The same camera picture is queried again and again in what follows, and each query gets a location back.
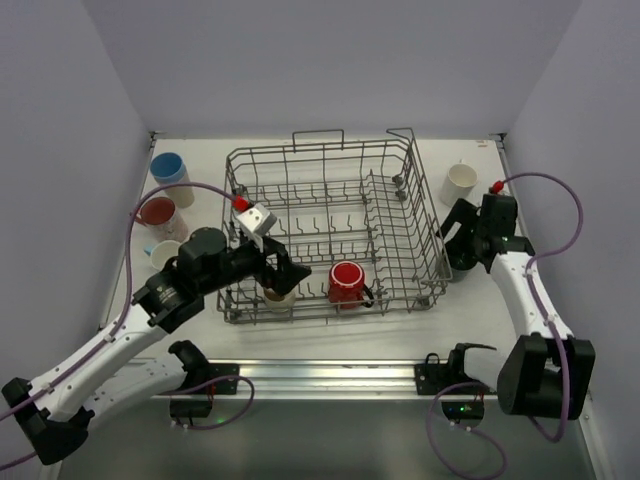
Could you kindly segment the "blue plastic tumbler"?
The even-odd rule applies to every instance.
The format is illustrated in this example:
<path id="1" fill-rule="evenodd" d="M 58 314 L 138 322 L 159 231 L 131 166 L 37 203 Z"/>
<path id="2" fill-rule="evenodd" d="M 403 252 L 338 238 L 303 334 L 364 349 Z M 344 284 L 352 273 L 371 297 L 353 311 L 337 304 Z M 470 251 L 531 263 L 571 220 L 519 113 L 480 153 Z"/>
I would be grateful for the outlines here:
<path id="1" fill-rule="evenodd" d="M 180 183 L 187 176 L 187 168 L 182 157 L 173 152 L 154 157 L 149 171 L 159 185 Z"/>

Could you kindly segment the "white faceted ceramic mug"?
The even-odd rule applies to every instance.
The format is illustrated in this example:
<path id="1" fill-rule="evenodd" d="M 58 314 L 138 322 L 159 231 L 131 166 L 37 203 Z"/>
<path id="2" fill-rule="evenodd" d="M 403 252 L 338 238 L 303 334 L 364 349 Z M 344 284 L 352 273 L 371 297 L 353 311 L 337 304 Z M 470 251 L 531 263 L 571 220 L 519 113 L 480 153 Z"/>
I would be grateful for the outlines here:
<path id="1" fill-rule="evenodd" d="M 478 183 L 478 173 L 466 163 L 452 165 L 444 177 L 440 192 L 440 201 L 452 207 L 458 199 L 465 199 Z"/>

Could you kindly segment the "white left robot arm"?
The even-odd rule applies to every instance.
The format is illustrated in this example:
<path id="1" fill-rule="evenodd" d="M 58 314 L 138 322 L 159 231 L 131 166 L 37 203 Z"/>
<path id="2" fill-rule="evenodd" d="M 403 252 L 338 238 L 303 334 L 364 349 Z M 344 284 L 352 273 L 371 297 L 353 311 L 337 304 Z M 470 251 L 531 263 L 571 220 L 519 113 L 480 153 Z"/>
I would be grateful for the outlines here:
<path id="1" fill-rule="evenodd" d="M 253 278 L 284 296 L 311 272 L 270 237 L 261 245 L 245 239 L 231 248 L 221 230 L 200 228 L 133 295 L 119 319 L 49 372 L 10 380 L 2 389 L 8 413 L 34 457 L 55 464 L 78 450 L 108 415 L 156 394 L 202 389 L 208 362 L 188 340 L 174 342 L 167 354 L 138 370 L 120 370 L 203 311 L 206 295 Z"/>

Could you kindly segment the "dark green mug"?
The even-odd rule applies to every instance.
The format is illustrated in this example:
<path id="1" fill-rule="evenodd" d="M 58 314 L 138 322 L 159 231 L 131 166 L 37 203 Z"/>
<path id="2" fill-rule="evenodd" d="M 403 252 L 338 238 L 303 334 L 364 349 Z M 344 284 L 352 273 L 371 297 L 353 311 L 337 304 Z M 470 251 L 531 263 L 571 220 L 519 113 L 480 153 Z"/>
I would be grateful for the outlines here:
<path id="1" fill-rule="evenodd" d="M 451 270 L 451 283 L 463 281 L 478 263 L 472 250 L 463 248 L 457 243 L 448 242 L 445 245 L 445 251 Z"/>

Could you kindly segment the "pink ghost pattern mug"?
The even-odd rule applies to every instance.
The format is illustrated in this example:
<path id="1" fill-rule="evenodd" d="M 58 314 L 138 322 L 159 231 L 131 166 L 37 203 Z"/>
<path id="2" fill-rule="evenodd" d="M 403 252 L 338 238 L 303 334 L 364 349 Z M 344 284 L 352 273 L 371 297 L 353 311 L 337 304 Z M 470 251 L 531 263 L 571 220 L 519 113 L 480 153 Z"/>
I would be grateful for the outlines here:
<path id="1" fill-rule="evenodd" d="M 158 242 L 183 242 L 189 235 L 188 227 L 175 203 L 167 197 L 146 201 L 134 215 L 134 221 L 146 227 Z"/>

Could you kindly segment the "red mug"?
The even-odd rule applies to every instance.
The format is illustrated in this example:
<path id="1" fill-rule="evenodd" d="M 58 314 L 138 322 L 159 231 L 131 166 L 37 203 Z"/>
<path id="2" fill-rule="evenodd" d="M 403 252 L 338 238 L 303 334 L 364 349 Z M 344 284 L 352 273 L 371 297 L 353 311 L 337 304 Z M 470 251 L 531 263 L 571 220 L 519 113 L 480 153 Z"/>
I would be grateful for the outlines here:
<path id="1" fill-rule="evenodd" d="M 340 261 L 329 270 L 328 300 L 339 310 L 371 308 L 374 296 L 366 285 L 364 269 L 353 261 Z"/>

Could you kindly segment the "cream and brown mug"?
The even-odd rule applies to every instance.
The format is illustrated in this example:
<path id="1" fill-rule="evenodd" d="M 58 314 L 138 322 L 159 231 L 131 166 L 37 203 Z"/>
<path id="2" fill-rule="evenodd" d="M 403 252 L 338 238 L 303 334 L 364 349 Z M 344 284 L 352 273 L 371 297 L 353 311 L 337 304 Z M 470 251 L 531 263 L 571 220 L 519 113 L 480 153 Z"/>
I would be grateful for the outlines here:
<path id="1" fill-rule="evenodd" d="M 294 291 L 279 295 L 272 289 L 264 289 L 263 294 L 266 307 L 275 313 L 283 313 L 290 310 L 296 302 Z"/>

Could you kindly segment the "light blue faceted mug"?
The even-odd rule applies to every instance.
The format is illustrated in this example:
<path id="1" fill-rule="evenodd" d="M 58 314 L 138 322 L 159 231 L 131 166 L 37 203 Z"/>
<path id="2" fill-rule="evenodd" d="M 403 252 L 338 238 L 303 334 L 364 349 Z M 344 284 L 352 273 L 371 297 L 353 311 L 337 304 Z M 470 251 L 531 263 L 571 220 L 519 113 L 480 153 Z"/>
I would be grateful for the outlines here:
<path id="1" fill-rule="evenodd" d="M 149 258 L 151 266 L 160 271 L 171 258 L 178 255 L 180 246 L 181 243 L 178 241 L 164 240 L 153 247 L 145 247 L 143 251 Z"/>

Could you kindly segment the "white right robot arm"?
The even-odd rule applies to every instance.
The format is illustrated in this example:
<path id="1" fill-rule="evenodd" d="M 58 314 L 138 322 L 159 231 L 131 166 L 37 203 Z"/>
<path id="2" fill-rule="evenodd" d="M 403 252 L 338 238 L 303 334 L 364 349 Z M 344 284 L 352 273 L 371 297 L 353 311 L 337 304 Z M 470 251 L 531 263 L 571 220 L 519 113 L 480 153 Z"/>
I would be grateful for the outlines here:
<path id="1" fill-rule="evenodd" d="M 477 380 L 496 392 L 508 415 L 576 420 L 586 399 L 596 353 L 577 338 L 552 305 L 532 259 L 530 240 L 516 232 L 511 196 L 486 194 L 480 206 L 457 200 L 439 234 L 451 266 L 481 265 L 498 286 L 516 342 L 509 353 L 459 343 L 447 366 L 452 378 Z"/>

